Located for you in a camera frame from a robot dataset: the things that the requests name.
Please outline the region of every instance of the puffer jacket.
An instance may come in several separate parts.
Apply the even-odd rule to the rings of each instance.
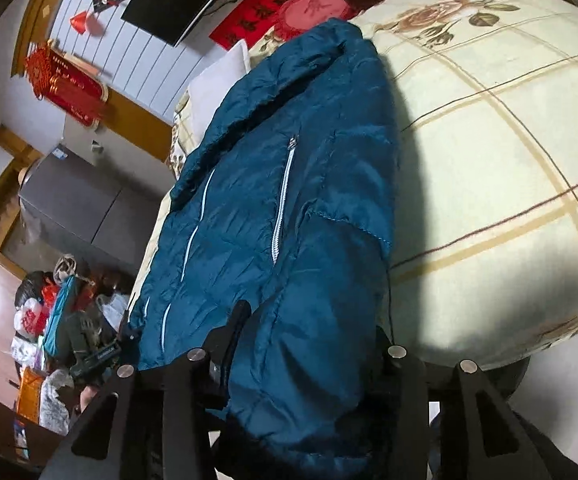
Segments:
[[[386,290],[395,131],[383,65],[354,25],[280,47],[190,154],[131,312],[144,369],[201,346],[247,300],[226,412],[303,478],[367,465],[341,421],[363,397]]]

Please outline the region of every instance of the black mount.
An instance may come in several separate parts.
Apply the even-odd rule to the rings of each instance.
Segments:
[[[41,480],[215,480],[205,410],[229,399],[229,371],[251,307],[239,301],[226,326],[171,364],[137,372],[120,366],[83,412]],[[386,478],[426,480],[429,400],[441,404],[442,480],[551,480],[536,448],[476,363],[423,363],[383,344],[369,398],[387,407]]]

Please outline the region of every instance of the white zipper trim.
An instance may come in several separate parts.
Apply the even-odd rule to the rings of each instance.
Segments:
[[[205,217],[205,205],[207,205],[207,189],[209,189],[209,183],[211,182],[211,178],[213,177],[213,173],[215,173],[215,168],[213,168],[213,170],[211,170],[211,174],[209,175],[209,178],[207,179],[207,183],[205,184],[205,191],[203,192],[203,204],[200,208],[200,219],[198,220],[198,223],[195,225],[195,229],[191,233],[191,236],[189,237],[189,241],[187,242],[187,250],[185,251],[185,262],[184,262],[184,264],[182,264],[182,276],[180,277],[180,283],[182,283],[182,280],[184,280],[185,272],[187,271],[187,262],[189,261],[189,253],[191,252],[191,242],[194,241],[194,236],[198,232],[198,227],[200,227],[200,222],[202,222],[203,218]],[[169,306],[165,310],[165,315],[162,318],[162,331],[160,332],[160,348],[162,349],[163,354],[165,352],[165,329],[167,327],[167,316],[169,315],[169,309],[170,308],[171,308],[171,304],[169,303]]]
[[[167,306],[165,310],[165,316],[162,318],[162,332],[160,333],[160,348],[162,348],[162,355],[165,353],[165,327],[167,325],[167,316],[169,315],[169,310],[171,309],[171,304]]]
[[[293,163],[293,155],[298,140],[292,137],[289,141],[289,156],[287,157],[287,164],[285,165],[285,174],[283,175],[283,184],[280,188],[280,202],[278,203],[278,214],[275,217],[274,235],[271,238],[271,259],[274,265],[278,260],[280,254],[280,234],[283,228],[283,216],[285,214],[285,201],[287,200],[287,186],[289,184],[289,174],[291,173],[291,164]]]

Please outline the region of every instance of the gray refrigerator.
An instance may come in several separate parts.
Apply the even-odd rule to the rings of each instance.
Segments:
[[[160,200],[126,186],[58,145],[27,171],[22,211],[40,224],[40,238],[91,267],[135,276]]]

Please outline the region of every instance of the metal screw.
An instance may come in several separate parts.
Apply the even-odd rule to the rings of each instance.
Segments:
[[[122,365],[118,368],[117,374],[121,379],[126,379],[133,375],[134,368],[131,365]]]
[[[187,352],[187,359],[189,359],[189,361],[202,361],[206,355],[207,352],[202,348],[192,348]]]
[[[478,365],[469,359],[460,361],[460,368],[466,374],[472,374],[478,370]]]
[[[402,359],[407,355],[407,349],[400,345],[390,346],[387,349],[387,354],[389,354],[394,359]]]

